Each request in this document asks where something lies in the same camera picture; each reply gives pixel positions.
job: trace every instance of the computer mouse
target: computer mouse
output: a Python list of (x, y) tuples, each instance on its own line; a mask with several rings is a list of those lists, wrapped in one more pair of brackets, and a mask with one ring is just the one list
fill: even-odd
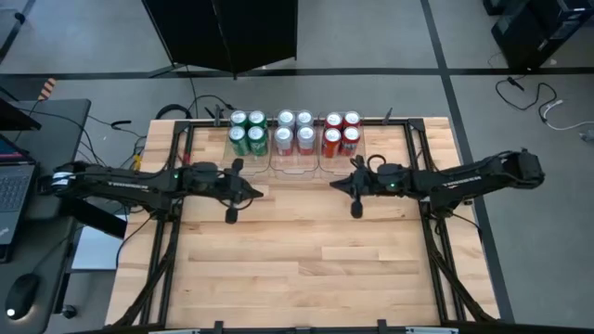
[(25, 274), (15, 280), (10, 287), (5, 304), (6, 315), (10, 319), (18, 320), (29, 313), (38, 286), (39, 276), (36, 274)]

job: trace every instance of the black cabinet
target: black cabinet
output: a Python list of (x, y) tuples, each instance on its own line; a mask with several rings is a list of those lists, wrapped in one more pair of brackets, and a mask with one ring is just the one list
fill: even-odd
[(172, 63), (234, 74), (297, 56), (297, 0), (143, 0)]

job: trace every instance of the green soda can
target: green soda can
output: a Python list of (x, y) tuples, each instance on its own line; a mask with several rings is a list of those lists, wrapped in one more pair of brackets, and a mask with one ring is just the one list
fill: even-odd
[(234, 126), (229, 130), (229, 140), (235, 151), (235, 155), (243, 157), (250, 154), (250, 144), (245, 135), (245, 129), (241, 126)]
[(248, 125), (248, 114), (241, 110), (233, 111), (230, 120), (231, 126), (240, 126), (246, 129)]
[(268, 125), (266, 122), (266, 116), (260, 110), (252, 111), (250, 113), (249, 123), (250, 127), (260, 126), (263, 129), (266, 129)]
[(260, 126), (253, 126), (250, 131), (248, 131), (248, 140), (250, 141), (250, 148), (252, 149), (253, 155), (262, 157), (268, 153), (265, 129)]

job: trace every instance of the gray floor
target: gray floor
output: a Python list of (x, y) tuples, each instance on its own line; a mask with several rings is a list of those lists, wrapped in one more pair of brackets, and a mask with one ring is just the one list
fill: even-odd
[[(430, 4), (447, 66), (488, 68), (487, 60), (498, 52), (490, 35), (495, 19), (484, 13), (481, 1)], [(299, 22), (299, 60), (267, 68), (437, 66), (419, 0), (301, 0)], [(26, 25), (0, 64), (0, 73), (152, 71), (168, 64), (140, 0), (37, 0)], [(594, 28), (583, 28), (547, 66), (594, 66), (593, 40)], [(501, 56), (491, 63), (505, 67)], [(485, 198), (512, 311), (519, 323), (594, 328), (594, 256), (588, 252), (588, 237), (594, 232), (588, 206), (594, 146), (578, 138), (579, 130), (550, 130), (535, 109), (511, 109), (495, 93), (495, 82), (501, 79), (455, 76), (452, 82), (475, 159), (503, 149), (529, 148), (548, 175), (539, 189), (504, 190)], [(551, 112), (552, 122), (594, 120), (594, 75), (528, 77), (522, 81), (525, 93), (507, 86), (502, 91), (519, 104), (528, 103), (540, 81), (553, 85), (565, 100)], [(194, 84), (197, 94), (217, 94), (238, 108), (271, 113), (284, 108), (357, 109), (380, 116), (394, 107), (394, 116), (450, 115), (438, 76), (218, 78), (195, 79)], [(544, 91), (543, 99), (548, 95)], [(58, 81), (52, 98), (89, 98), (91, 115), (110, 122), (132, 120), (130, 129), (144, 134), (162, 106), (187, 106), (192, 91), (189, 79)], [(213, 105), (202, 100), (200, 116), (205, 116), (203, 107)], [(132, 135), (92, 120), (86, 129), (108, 164), (119, 165), (130, 154)], [(97, 328), (112, 279), (106, 273), (74, 276), (67, 302), (81, 306), (80, 317), (52, 319), (48, 332)], [(88, 296), (77, 292), (89, 287), (95, 292)]]

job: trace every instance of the wooden plank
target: wooden plank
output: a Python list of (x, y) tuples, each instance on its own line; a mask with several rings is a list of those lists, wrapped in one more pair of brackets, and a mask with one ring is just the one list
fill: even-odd
[[(143, 170), (162, 167), (173, 124), (151, 123)], [(436, 165), (459, 165), (448, 119), (425, 119), (425, 124)], [(192, 160), (225, 166), (225, 141), (225, 129), (198, 129)], [(401, 128), (367, 127), (365, 142), (368, 155), (409, 165)], [(379, 163), (373, 161), (373, 168)], [(309, 181), (291, 181), (267, 171), (250, 182), (265, 196), (240, 212), (235, 225), (223, 223), (226, 208), (217, 201), (186, 199), (168, 328), (211, 328), (215, 320), (225, 321), (226, 328), (372, 327), (380, 318), (391, 326), (438, 324), (415, 200), (364, 198), (364, 218), (356, 220), (348, 196), (329, 188), (319, 173)], [(457, 214), (473, 220), (471, 207), (460, 207)], [(127, 233), (143, 218), (145, 213), (131, 218)], [(498, 316), (476, 228), (459, 218), (447, 224), (460, 280)], [(149, 224), (124, 247), (107, 323), (123, 314), (144, 285), (153, 236)], [(153, 301), (152, 320), (158, 302)]]

